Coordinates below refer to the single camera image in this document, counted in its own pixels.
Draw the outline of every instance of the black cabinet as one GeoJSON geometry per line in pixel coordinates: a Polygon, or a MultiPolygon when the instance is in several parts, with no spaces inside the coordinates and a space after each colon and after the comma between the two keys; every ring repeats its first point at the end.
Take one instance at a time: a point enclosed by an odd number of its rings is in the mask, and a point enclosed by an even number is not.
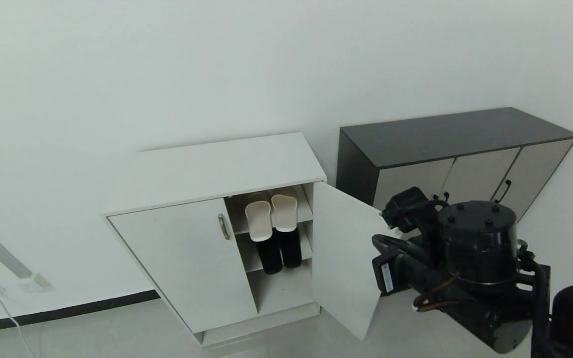
{"type": "Polygon", "coordinates": [[[573,144],[573,132],[516,108],[342,127],[338,189],[384,209],[410,186],[449,202],[494,200],[520,219],[573,144]]]}

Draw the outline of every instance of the black baseboard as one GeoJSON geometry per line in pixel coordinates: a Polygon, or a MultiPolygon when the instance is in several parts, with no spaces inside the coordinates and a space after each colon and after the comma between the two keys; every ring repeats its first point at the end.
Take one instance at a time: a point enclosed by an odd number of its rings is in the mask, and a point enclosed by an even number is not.
{"type": "MultiPolygon", "coordinates": [[[[137,294],[125,295],[123,297],[105,299],[103,301],[61,308],[61,310],[32,313],[31,315],[18,316],[14,319],[16,319],[16,321],[18,321],[21,326],[25,326],[26,324],[47,322],[49,320],[64,319],[66,317],[73,317],[78,315],[85,315],[86,313],[109,310],[110,308],[151,301],[152,299],[157,298],[160,298],[159,294],[157,294],[155,290],[150,290],[139,292],[137,294]]],[[[0,329],[11,327],[14,327],[14,323],[10,319],[0,319],[0,329]]]]}

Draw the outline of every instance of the metal handle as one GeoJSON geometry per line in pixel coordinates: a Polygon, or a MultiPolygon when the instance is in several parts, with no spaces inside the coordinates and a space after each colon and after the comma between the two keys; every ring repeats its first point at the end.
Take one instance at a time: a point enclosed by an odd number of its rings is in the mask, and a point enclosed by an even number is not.
{"type": "MultiPolygon", "coordinates": [[[[450,193],[448,192],[444,192],[444,197],[446,198],[446,200],[444,200],[445,202],[448,202],[448,199],[450,199],[450,193]]],[[[438,200],[439,199],[439,195],[432,195],[432,199],[434,200],[438,200]]]]}
{"type": "Polygon", "coordinates": [[[227,226],[225,226],[225,215],[218,214],[218,221],[220,222],[222,236],[225,236],[225,240],[229,240],[231,236],[229,236],[229,233],[227,232],[227,226]]]}
{"type": "Polygon", "coordinates": [[[510,190],[510,185],[512,185],[512,181],[511,180],[506,180],[505,183],[507,184],[507,188],[505,188],[505,191],[503,192],[503,195],[501,195],[501,198],[499,200],[495,200],[494,202],[496,202],[497,204],[499,204],[503,198],[505,197],[505,195],[507,194],[507,191],[510,190]]]}

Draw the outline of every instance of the shoe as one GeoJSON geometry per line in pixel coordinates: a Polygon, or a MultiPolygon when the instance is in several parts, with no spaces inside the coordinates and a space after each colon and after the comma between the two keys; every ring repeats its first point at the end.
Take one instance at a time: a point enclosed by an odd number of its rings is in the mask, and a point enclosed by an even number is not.
{"type": "Polygon", "coordinates": [[[285,268],[297,268],[302,264],[302,249],[300,247],[300,232],[293,231],[273,231],[273,237],[277,238],[282,262],[285,268]]]}
{"type": "Polygon", "coordinates": [[[271,204],[266,193],[249,195],[249,204],[245,208],[249,237],[255,242],[262,269],[266,274],[276,274],[282,270],[282,257],[277,237],[271,227],[271,204]]]}
{"type": "Polygon", "coordinates": [[[245,207],[249,224],[249,236],[253,242],[263,242],[271,237],[271,205],[263,192],[249,195],[249,204],[245,207]]]}
{"type": "Polygon", "coordinates": [[[273,204],[273,236],[277,236],[286,268],[297,268],[302,264],[300,232],[297,229],[297,198],[292,187],[275,190],[271,197],[273,204]]]}
{"type": "Polygon", "coordinates": [[[273,226],[278,231],[288,233],[297,228],[297,195],[291,187],[273,191],[273,226]]]}

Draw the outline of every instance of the cabinet door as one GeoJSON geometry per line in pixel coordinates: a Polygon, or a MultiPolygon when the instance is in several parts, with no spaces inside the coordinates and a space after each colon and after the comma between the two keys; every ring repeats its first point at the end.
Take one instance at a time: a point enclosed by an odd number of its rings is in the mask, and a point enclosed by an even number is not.
{"type": "Polygon", "coordinates": [[[360,340],[380,299],[374,234],[393,236],[380,211],[321,181],[313,188],[313,299],[360,340]]]}
{"type": "Polygon", "coordinates": [[[520,220],[572,144],[573,140],[564,140],[523,147],[505,177],[510,186],[503,182],[492,199],[500,199],[505,194],[501,204],[514,210],[516,219],[520,220]]]}
{"type": "Polygon", "coordinates": [[[512,148],[456,158],[439,197],[444,199],[444,193],[449,193],[451,204],[490,200],[518,152],[512,148]]]}
{"type": "Polygon", "coordinates": [[[390,197],[413,186],[432,199],[432,195],[439,195],[454,160],[450,158],[380,170],[373,206],[384,210],[390,197]]]}
{"type": "Polygon", "coordinates": [[[110,217],[194,333],[257,316],[223,199],[110,217]]]}

